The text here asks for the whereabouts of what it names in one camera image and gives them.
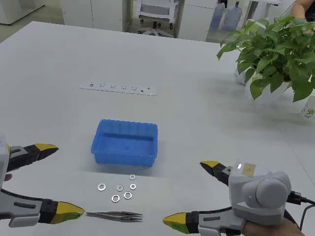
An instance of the blue plastic tray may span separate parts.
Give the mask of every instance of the blue plastic tray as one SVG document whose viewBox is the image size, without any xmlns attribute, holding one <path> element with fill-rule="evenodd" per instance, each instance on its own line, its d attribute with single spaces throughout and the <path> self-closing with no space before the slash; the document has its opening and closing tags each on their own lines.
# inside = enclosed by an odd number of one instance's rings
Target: blue plastic tray
<svg viewBox="0 0 315 236">
<path fill-rule="evenodd" d="M 91 152 L 97 163 L 153 166 L 158 154 L 158 126 L 102 119 Z"/>
</svg>

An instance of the power strip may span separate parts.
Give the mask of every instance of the power strip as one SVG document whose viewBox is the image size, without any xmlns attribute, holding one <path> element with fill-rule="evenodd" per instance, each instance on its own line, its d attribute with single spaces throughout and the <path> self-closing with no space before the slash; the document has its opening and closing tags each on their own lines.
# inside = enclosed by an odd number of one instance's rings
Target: power strip
<svg viewBox="0 0 315 236">
<path fill-rule="evenodd" d="M 153 87 L 145 86 L 129 86 L 115 83 L 100 83 L 100 82 L 86 82 L 80 86 L 81 89 L 99 90 L 107 92 L 122 92 L 131 94 L 140 94 L 148 96 L 156 96 L 156 92 Z"/>
</svg>

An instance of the blue water jug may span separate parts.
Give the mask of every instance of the blue water jug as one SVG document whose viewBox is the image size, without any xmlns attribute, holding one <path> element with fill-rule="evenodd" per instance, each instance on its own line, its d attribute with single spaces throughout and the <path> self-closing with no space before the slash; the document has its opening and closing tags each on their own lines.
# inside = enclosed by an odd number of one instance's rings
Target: blue water jug
<svg viewBox="0 0 315 236">
<path fill-rule="evenodd" d="M 224 24 L 222 26 L 222 30 L 225 31 L 234 31 L 236 30 L 236 27 L 241 19 L 242 16 L 242 10 L 239 7 L 240 2 L 237 1 L 235 3 L 235 6 L 229 8 L 227 10 Z"/>
<path fill-rule="evenodd" d="M 223 2 L 221 3 L 221 0 L 218 0 L 217 6 L 213 13 L 213 17 L 210 24 L 211 29 L 219 28 L 224 9 L 225 9 L 225 4 Z"/>
</svg>

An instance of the white desk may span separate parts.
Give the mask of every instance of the white desk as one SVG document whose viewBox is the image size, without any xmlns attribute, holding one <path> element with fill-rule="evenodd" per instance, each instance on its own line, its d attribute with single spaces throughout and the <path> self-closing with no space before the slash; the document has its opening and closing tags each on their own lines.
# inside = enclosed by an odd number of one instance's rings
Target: white desk
<svg viewBox="0 0 315 236">
<path fill-rule="evenodd" d="M 227 188 L 199 166 L 207 159 L 231 165 L 246 158 L 283 170 L 293 189 L 315 199 L 315 188 L 299 162 L 308 154 L 307 171 L 313 171 L 314 127 L 299 128 L 258 114 L 244 88 L 233 81 L 237 53 L 218 62 L 218 50 L 211 43 L 47 23 L 31 23 L 1 43 L 1 131 L 12 146 L 43 142 L 60 148 L 54 156 L 16 171 L 3 187 L 72 202 L 88 211 L 130 210 L 145 216 L 139 224 L 81 217 L 23 229 L 10 229 L 2 220 L 1 235 L 180 236 L 162 223 L 163 217 L 229 205 Z M 163 72 L 150 73 L 157 64 Z M 153 86 L 158 95 L 79 89 L 89 79 Z M 102 118 L 156 123 L 154 166 L 97 165 L 90 149 Z M 310 139 L 293 139 L 295 131 Z M 128 186 L 129 174 L 137 175 L 133 198 L 113 204 L 116 186 Z M 101 182 L 107 184 L 104 192 L 96 189 Z M 300 219 L 301 207 L 287 208 Z M 313 235 L 314 220 L 310 210 L 307 236 Z"/>
</svg>

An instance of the white chair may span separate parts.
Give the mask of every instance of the white chair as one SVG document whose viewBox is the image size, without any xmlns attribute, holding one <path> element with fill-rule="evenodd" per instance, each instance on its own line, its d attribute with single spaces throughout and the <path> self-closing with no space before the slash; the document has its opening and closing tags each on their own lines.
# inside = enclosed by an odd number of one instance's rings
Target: white chair
<svg viewBox="0 0 315 236">
<path fill-rule="evenodd" d="M 141 21 L 149 19 L 153 20 L 152 28 L 141 28 L 138 33 L 155 36 L 174 37 L 172 34 L 157 29 L 158 22 L 166 22 L 173 29 L 176 21 L 177 6 L 179 0 L 137 0 L 136 15 Z"/>
</svg>

